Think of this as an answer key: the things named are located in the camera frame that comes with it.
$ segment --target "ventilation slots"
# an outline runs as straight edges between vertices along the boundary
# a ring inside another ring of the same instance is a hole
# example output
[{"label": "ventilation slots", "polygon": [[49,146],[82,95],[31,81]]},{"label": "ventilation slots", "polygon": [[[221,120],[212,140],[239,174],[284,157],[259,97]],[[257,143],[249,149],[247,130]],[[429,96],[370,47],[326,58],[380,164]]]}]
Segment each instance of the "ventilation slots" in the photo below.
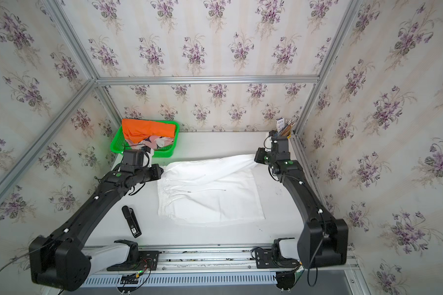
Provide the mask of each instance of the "ventilation slots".
[{"label": "ventilation slots", "polygon": [[[82,287],[115,287],[122,275],[92,275]],[[209,285],[268,285],[277,284],[275,272],[152,274],[143,286],[209,286]]]}]

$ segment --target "orange cloth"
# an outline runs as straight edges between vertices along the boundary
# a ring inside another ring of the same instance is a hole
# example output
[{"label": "orange cloth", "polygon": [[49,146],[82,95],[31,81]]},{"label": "orange cloth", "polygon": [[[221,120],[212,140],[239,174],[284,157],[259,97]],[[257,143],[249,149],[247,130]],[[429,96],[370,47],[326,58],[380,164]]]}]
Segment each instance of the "orange cloth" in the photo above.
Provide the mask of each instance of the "orange cloth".
[{"label": "orange cloth", "polygon": [[152,135],[174,137],[176,126],[163,122],[123,119],[121,121],[123,136],[134,143],[138,143]]}]

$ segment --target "white cloth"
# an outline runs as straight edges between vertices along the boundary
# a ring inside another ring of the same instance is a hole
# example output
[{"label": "white cloth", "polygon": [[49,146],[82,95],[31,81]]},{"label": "white cloth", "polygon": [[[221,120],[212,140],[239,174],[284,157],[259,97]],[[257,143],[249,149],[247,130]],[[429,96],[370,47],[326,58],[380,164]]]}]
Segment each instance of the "white cloth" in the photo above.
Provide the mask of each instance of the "white cloth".
[{"label": "white cloth", "polygon": [[204,226],[263,220],[254,166],[254,155],[171,163],[157,181],[158,214]]}]

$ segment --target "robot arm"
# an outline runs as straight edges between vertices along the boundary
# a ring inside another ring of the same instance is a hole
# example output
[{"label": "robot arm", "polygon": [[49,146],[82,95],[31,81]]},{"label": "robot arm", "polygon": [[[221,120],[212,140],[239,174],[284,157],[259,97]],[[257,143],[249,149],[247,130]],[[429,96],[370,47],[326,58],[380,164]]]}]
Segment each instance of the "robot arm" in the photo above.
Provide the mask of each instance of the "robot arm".
[{"label": "robot arm", "polygon": [[122,263],[134,252],[131,250],[136,243],[130,241],[118,241],[93,252],[81,250],[103,216],[133,186],[160,179],[162,168],[157,164],[148,167],[149,160],[146,151],[125,150],[121,164],[101,179],[92,196],[68,221],[48,237],[39,236],[31,242],[33,282],[74,291],[89,274]]},{"label": "robot arm", "polygon": [[[285,258],[295,257],[303,263],[304,268],[346,263],[346,222],[343,219],[335,219],[315,196],[300,163],[290,159],[288,139],[284,136],[273,136],[271,144],[270,151],[259,148],[254,161],[269,166],[272,174],[276,175],[289,191],[304,221],[304,229],[298,240],[279,241],[281,255]],[[284,254],[283,249],[289,249],[289,244],[295,241],[298,255]]]}]

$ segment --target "green basket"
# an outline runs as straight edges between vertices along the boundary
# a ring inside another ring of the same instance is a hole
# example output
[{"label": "green basket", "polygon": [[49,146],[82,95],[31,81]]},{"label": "green basket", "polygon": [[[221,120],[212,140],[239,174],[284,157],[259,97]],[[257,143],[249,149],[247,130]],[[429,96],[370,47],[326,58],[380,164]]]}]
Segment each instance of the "green basket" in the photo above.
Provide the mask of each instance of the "green basket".
[{"label": "green basket", "polygon": [[[174,149],[176,148],[177,143],[177,136],[179,135],[179,124],[176,121],[163,121],[163,120],[148,120],[148,121],[154,121],[154,122],[163,122],[167,124],[173,124],[176,126],[176,134],[174,136],[174,143],[165,147],[160,148],[159,150],[154,151],[153,158],[169,158],[174,153]],[[115,137],[111,141],[110,144],[110,150],[114,153],[120,153],[123,154],[124,150],[129,150],[131,147],[125,140],[123,136],[123,129],[120,126],[120,128],[117,131],[117,134],[115,134]]]}]

